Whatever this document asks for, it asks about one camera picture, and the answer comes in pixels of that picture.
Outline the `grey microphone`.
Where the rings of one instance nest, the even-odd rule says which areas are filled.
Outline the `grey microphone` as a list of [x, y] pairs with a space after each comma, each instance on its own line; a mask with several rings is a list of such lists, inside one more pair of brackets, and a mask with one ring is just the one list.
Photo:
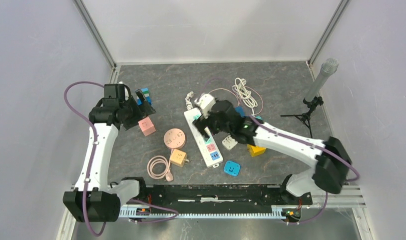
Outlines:
[[322, 63], [318, 76], [315, 78], [313, 84], [303, 99], [305, 104], [309, 104], [313, 101], [316, 94], [319, 92], [328, 78], [337, 71], [338, 66], [339, 62], [335, 58], [328, 58], [324, 63]]

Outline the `pink round socket base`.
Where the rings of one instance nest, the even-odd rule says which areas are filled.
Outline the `pink round socket base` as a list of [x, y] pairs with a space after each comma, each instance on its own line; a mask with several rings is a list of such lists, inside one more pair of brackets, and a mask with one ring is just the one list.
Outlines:
[[183, 130], [172, 128], [165, 133], [163, 142], [171, 150], [181, 149], [186, 144], [186, 136]]

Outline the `white long power strip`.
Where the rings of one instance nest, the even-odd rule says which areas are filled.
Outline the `white long power strip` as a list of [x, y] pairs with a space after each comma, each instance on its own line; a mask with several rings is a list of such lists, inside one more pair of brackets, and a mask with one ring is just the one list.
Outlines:
[[208, 138], [205, 138], [203, 135], [200, 134], [198, 129], [194, 126], [193, 121], [198, 119], [201, 116], [201, 112], [198, 108], [189, 109], [184, 112], [184, 116], [188, 126], [192, 132], [192, 136], [194, 137], [198, 149], [202, 154], [203, 160], [205, 162], [206, 167], [210, 168], [217, 168], [220, 163], [223, 161], [223, 157], [220, 153], [220, 150], [215, 143], [213, 136], [211, 133], [206, 129]]

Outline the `white plug adapter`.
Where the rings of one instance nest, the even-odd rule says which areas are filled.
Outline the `white plug adapter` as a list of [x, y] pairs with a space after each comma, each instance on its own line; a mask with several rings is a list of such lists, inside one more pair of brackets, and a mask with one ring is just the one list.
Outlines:
[[238, 142], [235, 139], [233, 139], [231, 137], [231, 135], [227, 135], [222, 140], [222, 145], [224, 146], [224, 148], [226, 148], [229, 151], [232, 150], [237, 144], [238, 144]]

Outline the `orange cube socket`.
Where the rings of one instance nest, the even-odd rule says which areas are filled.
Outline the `orange cube socket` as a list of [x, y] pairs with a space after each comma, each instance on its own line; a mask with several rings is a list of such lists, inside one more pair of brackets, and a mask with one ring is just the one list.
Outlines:
[[184, 164], [189, 161], [186, 152], [181, 151], [176, 148], [174, 148], [171, 151], [169, 160], [170, 160], [171, 164], [176, 165], [178, 167], [183, 167]]

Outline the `blue green striped block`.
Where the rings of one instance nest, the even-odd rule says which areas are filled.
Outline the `blue green striped block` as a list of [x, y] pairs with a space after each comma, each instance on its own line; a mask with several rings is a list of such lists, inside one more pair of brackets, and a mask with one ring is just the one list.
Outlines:
[[[152, 101], [151, 101], [151, 98], [150, 98], [150, 94], [149, 94], [148, 88], [141, 88], [140, 90], [142, 91], [142, 93], [143, 93], [144, 97], [146, 98], [146, 100], [148, 101], [148, 103], [149, 103], [150, 105], [152, 105]], [[136, 102], [137, 102], [138, 105], [141, 105], [141, 104], [142, 104], [142, 101], [141, 101], [141, 99], [140, 99], [138, 96], [136, 97]]]

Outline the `dark blue cube socket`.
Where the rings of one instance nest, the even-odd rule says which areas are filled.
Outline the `dark blue cube socket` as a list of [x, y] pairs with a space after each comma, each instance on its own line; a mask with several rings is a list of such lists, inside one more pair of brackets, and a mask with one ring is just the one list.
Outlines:
[[245, 117], [246, 116], [245, 113], [244, 113], [244, 110], [243, 110], [243, 108], [241, 106], [235, 107], [235, 111], [240, 115], [240, 117]]

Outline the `blue plug adapter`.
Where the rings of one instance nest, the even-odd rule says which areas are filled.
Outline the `blue plug adapter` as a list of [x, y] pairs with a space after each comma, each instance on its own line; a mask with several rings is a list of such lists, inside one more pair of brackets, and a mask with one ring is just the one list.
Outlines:
[[238, 163], [228, 160], [224, 165], [223, 171], [230, 176], [236, 177], [238, 176], [240, 169], [241, 166]]

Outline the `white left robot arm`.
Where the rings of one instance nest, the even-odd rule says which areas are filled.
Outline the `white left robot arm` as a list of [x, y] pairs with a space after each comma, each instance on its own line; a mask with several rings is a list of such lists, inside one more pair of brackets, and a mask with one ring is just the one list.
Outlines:
[[141, 90], [135, 91], [141, 104], [137, 104], [131, 89], [122, 83], [103, 85], [103, 97], [88, 115], [68, 107], [89, 125], [88, 147], [79, 178], [70, 191], [63, 195], [63, 203], [80, 223], [106, 223], [117, 221], [121, 206], [129, 200], [141, 204], [147, 200], [148, 190], [142, 177], [125, 177], [110, 187], [108, 169], [114, 142], [121, 128], [133, 128], [154, 114]]

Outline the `pink round plug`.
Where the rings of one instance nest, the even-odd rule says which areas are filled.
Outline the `pink round plug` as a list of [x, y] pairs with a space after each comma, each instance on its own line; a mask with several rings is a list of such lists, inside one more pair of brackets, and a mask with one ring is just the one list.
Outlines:
[[173, 181], [173, 174], [172, 173], [170, 173], [170, 172], [168, 172], [166, 175], [165, 175], [165, 179], [168, 181], [168, 182], [171, 182], [171, 181]]

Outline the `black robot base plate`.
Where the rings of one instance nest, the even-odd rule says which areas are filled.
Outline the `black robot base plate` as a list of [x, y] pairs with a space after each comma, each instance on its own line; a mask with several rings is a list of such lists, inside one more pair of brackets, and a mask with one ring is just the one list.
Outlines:
[[293, 208], [313, 203], [309, 192], [295, 197], [268, 184], [155, 184], [145, 186], [135, 199], [159, 206], [151, 209], [153, 214], [166, 209], [180, 214], [264, 214], [272, 206]]

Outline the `pink cube socket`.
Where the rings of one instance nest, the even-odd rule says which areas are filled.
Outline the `pink cube socket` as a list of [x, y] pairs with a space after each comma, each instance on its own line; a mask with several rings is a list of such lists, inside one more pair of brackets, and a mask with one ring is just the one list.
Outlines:
[[138, 125], [144, 134], [144, 136], [149, 136], [152, 133], [156, 132], [156, 128], [151, 121], [150, 117], [146, 117], [138, 122]]

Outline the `black microphone tripod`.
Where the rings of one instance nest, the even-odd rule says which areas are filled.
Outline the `black microphone tripod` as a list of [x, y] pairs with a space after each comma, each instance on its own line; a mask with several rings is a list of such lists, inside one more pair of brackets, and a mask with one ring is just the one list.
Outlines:
[[308, 108], [307, 112], [304, 112], [302, 114], [282, 114], [282, 115], [280, 115], [280, 117], [294, 117], [294, 118], [298, 119], [309, 130], [310, 138], [313, 138], [311, 123], [310, 123], [311, 115], [318, 106], [322, 106], [324, 104], [324, 101], [321, 96], [315, 96], [311, 101], [307, 101], [307, 100], [303, 99], [303, 103]]

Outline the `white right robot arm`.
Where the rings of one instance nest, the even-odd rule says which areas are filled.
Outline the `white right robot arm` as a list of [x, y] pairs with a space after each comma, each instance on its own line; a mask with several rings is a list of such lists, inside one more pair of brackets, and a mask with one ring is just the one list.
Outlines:
[[274, 150], [309, 166], [308, 170], [284, 180], [279, 196], [286, 204], [294, 203], [313, 189], [340, 194], [344, 183], [349, 181], [349, 171], [355, 170], [341, 141], [335, 137], [328, 140], [303, 137], [273, 127], [261, 119], [240, 116], [231, 102], [218, 100], [210, 94], [201, 96], [194, 103], [201, 116], [193, 121], [193, 125], [204, 138], [225, 132], [240, 144]]

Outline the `yellow cube socket adapter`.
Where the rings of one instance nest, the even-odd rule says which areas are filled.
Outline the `yellow cube socket adapter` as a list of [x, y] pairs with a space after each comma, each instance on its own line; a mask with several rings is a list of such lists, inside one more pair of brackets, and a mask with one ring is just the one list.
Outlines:
[[256, 157], [256, 156], [263, 154], [266, 151], [266, 148], [248, 144], [247, 150], [251, 157]]

